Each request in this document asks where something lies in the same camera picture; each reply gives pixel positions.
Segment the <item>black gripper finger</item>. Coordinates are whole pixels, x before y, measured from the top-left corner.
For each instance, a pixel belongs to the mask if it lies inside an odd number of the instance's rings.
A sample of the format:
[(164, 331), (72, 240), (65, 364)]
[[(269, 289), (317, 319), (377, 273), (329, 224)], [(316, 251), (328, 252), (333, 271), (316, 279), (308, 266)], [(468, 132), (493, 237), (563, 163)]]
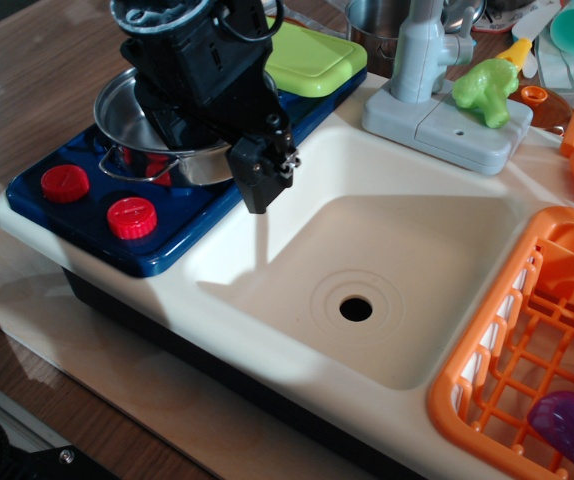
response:
[(135, 97), (147, 121), (169, 150), (230, 147), (218, 120), (218, 97), (182, 79), (137, 79)]
[(264, 214), (267, 207), (293, 185), (300, 166), (291, 133), (270, 140), (242, 137), (226, 154), (228, 166), (251, 214)]

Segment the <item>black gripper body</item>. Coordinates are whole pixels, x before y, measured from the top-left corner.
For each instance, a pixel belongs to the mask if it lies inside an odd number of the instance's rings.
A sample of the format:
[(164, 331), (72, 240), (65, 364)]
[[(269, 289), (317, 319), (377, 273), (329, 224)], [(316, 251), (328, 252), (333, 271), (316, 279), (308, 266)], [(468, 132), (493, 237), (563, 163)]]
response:
[(290, 120), (265, 79), (284, 20), (261, 9), (122, 9), (122, 55), (146, 79), (182, 79), (218, 97), (230, 142), (286, 135)]

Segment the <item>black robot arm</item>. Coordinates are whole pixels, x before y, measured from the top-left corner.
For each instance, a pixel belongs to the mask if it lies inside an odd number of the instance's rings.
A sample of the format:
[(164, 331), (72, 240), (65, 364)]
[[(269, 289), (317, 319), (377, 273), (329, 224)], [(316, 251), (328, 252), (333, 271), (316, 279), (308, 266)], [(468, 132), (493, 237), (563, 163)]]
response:
[(265, 67), (284, 20), (259, 1), (113, 1), (136, 69), (136, 98), (172, 150), (228, 144), (227, 163), (248, 210), (263, 214), (300, 164), (291, 121)]

